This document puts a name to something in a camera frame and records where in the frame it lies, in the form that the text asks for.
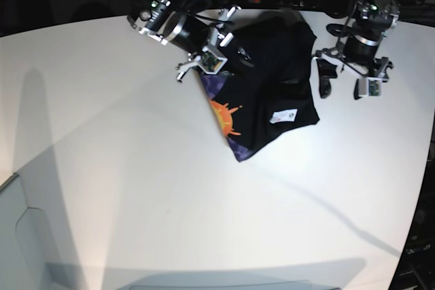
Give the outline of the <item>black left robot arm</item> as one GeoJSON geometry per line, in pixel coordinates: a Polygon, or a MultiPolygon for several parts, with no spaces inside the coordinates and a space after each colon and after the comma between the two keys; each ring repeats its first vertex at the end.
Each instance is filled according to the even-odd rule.
{"type": "Polygon", "coordinates": [[[349,0],[350,12],[345,23],[328,24],[327,32],[336,37],[332,48],[323,48],[312,55],[317,63],[319,95],[328,98],[330,81],[340,72],[356,77],[355,100],[381,96],[383,84],[389,81],[388,71],[394,68],[386,56],[377,57],[381,42],[395,28],[400,10],[395,0],[349,0]]]}

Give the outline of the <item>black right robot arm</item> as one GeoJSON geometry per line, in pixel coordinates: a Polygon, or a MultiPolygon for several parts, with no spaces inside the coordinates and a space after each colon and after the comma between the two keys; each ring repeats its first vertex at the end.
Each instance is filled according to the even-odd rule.
{"type": "Polygon", "coordinates": [[[175,68],[182,81],[190,69],[227,76],[236,62],[254,67],[234,38],[232,19],[239,10],[234,0],[132,0],[127,19],[139,34],[186,52],[175,68]]]}

